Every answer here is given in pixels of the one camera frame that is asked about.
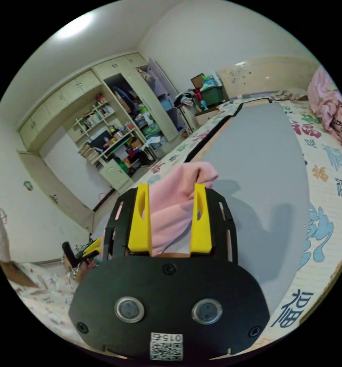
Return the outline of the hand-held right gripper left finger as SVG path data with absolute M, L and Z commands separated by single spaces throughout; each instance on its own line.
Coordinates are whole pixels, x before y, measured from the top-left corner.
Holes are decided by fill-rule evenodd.
M 135 255 L 152 255 L 152 230 L 149 184 L 139 183 L 136 189 L 128 250 Z

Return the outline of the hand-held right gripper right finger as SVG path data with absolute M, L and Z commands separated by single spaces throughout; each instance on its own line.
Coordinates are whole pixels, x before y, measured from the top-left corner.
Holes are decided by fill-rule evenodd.
M 190 233 L 190 254 L 210 254 L 212 251 L 212 237 L 207 192 L 204 184 L 195 184 Z

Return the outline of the person's left hand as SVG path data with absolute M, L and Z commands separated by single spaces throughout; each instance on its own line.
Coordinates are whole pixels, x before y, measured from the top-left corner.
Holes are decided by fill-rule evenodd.
M 70 273 L 70 278 L 77 283 L 80 283 L 85 278 L 85 276 L 96 266 L 97 263 L 94 258 L 85 260 L 81 262 L 80 265 Z

